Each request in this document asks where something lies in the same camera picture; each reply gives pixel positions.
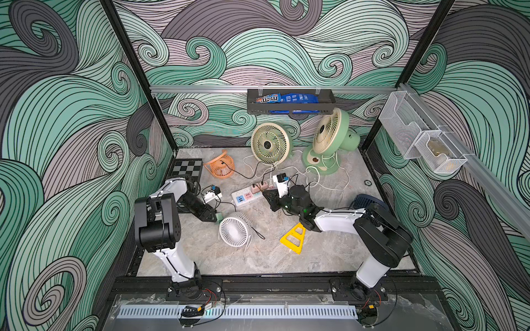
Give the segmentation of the green usb charger adapter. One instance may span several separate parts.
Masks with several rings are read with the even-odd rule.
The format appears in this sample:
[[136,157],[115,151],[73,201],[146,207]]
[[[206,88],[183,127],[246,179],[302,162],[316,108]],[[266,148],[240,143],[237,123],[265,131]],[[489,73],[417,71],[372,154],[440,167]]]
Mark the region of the green usb charger adapter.
[[216,213],[216,219],[217,219],[216,222],[220,223],[224,219],[223,214],[221,212],[217,212]]

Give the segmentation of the pink usb charger adapter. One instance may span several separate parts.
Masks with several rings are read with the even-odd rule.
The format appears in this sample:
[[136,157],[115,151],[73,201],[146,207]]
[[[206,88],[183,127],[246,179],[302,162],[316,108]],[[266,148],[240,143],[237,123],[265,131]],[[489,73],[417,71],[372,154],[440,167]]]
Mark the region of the pink usb charger adapter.
[[258,192],[262,192],[263,190],[266,190],[268,188],[267,185],[265,184],[260,184],[260,183],[254,183],[252,186],[251,186],[251,192],[253,194],[256,194]]

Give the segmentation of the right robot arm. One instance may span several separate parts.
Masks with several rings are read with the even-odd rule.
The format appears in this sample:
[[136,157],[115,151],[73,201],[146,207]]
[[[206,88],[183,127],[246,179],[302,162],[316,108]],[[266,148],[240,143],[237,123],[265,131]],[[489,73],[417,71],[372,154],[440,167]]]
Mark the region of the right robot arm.
[[409,251],[414,236],[383,205],[373,202],[358,209],[326,209],[316,205],[304,186],[279,192],[265,190],[272,211],[283,210],[314,232],[355,234],[369,251],[352,280],[353,289],[371,290],[386,273],[397,267]]

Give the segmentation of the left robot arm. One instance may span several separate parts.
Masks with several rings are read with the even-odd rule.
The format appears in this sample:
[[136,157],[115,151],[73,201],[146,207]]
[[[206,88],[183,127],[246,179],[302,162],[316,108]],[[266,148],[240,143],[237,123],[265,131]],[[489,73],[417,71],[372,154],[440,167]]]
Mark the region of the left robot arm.
[[169,179],[155,193],[136,199],[133,209],[136,244],[162,261],[174,283],[192,281],[198,273],[179,244],[180,205],[202,222],[218,221],[216,209],[196,195],[195,183],[182,177]]

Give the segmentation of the small orange desk fan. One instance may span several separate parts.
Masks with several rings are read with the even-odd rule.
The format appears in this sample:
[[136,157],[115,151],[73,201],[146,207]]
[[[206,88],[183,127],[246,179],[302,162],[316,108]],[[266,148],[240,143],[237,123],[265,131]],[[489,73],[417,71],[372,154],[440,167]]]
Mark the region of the small orange desk fan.
[[227,150],[204,164],[204,168],[217,179],[228,179],[235,173],[235,163]]

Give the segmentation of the white multicolour power strip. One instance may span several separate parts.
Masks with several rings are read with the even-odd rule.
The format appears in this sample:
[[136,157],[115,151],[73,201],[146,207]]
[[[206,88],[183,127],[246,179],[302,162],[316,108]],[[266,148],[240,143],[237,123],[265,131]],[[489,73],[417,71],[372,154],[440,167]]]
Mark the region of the white multicolour power strip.
[[[262,185],[263,184],[268,186],[268,188],[266,190],[276,189],[276,187],[272,183],[269,183],[267,181],[263,182]],[[235,204],[235,206],[237,208],[242,207],[243,205],[247,205],[247,204],[253,203],[253,202],[263,198],[263,192],[265,190],[263,190],[262,192],[258,192],[256,194],[253,194],[251,192],[251,186],[252,185],[247,186],[247,187],[245,187],[243,189],[240,189],[240,190],[237,190],[237,191],[235,191],[234,193],[231,194],[233,203]]]

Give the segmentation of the cream green round fan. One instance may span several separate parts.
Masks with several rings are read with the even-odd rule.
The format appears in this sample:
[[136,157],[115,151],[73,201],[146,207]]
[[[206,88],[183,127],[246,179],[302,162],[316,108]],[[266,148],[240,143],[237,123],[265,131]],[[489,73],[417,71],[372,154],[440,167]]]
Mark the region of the cream green round fan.
[[283,163],[292,155],[292,147],[291,135],[280,124],[260,124],[251,136],[253,155],[263,164],[276,166]]

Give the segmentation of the dark blue small fan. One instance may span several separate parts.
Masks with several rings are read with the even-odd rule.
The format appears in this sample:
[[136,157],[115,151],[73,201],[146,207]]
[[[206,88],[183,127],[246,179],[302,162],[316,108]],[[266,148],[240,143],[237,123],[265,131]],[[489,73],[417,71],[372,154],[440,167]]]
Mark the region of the dark blue small fan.
[[358,194],[354,200],[352,201],[352,203],[350,204],[349,208],[350,209],[353,209],[353,210],[357,210],[357,209],[361,209],[361,208],[366,208],[368,206],[370,206],[371,204],[378,204],[378,205],[381,205],[384,209],[386,210],[390,210],[388,205],[377,199],[376,197],[373,197],[369,194]]

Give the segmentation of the black white chessboard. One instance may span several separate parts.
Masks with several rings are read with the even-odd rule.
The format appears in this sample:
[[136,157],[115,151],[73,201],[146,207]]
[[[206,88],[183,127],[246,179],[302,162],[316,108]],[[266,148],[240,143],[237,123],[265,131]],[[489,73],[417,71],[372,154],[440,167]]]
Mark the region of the black white chessboard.
[[202,190],[200,179],[202,176],[203,161],[202,159],[175,159],[170,162],[166,179],[185,178],[193,182],[193,192],[195,195],[200,194]]

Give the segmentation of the blue candy bag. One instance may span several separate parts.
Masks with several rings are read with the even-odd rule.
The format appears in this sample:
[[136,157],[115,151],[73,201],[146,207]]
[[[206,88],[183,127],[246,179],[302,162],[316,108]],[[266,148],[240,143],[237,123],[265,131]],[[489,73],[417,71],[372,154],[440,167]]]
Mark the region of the blue candy bag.
[[318,110],[306,107],[306,105],[316,104],[319,104],[317,96],[306,93],[274,93],[258,97],[253,103],[258,110],[265,110],[271,114],[318,113]]

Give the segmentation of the small clear plastic bin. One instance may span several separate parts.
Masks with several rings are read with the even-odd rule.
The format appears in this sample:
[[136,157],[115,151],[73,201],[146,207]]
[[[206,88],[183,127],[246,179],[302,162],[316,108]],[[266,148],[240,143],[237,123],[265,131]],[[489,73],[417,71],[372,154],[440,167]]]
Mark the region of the small clear plastic bin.
[[426,130],[415,147],[429,168],[438,175],[452,175],[466,164],[466,157],[441,130]]

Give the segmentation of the yellow triangular plastic frame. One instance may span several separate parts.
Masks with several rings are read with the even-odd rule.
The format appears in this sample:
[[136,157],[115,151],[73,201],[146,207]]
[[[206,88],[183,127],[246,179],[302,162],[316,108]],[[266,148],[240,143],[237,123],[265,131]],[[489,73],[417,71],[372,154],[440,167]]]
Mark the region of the yellow triangular plastic frame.
[[304,245],[305,232],[306,229],[301,223],[298,223],[280,239],[280,243],[297,255],[300,255]]

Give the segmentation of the large green pedestal fan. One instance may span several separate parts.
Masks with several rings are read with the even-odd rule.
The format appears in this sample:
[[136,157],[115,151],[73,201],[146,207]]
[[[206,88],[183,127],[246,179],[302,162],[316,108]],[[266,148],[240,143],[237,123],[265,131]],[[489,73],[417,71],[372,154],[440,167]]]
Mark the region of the large green pedestal fan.
[[349,127],[349,114],[334,108],[317,125],[312,146],[302,154],[302,162],[309,172],[330,175],[340,168],[338,150],[352,152],[360,145],[360,135]]

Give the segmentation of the black wall shelf basket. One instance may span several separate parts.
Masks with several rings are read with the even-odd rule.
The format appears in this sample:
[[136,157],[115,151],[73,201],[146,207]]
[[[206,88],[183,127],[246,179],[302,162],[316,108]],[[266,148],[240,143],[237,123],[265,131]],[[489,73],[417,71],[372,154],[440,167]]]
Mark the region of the black wall shelf basket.
[[247,90],[249,114],[331,114],[336,99],[330,89],[255,88]]

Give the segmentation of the clear plastic wall bin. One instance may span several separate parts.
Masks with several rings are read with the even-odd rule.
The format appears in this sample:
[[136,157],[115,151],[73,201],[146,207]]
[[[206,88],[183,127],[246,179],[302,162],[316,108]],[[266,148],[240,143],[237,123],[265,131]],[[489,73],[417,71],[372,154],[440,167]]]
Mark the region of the clear plastic wall bin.
[[415,143],[424,131],[430,130],[421,117],[422,108],[407,91],[392,92],[379,120],[404,159],[418,159],[421,154]]

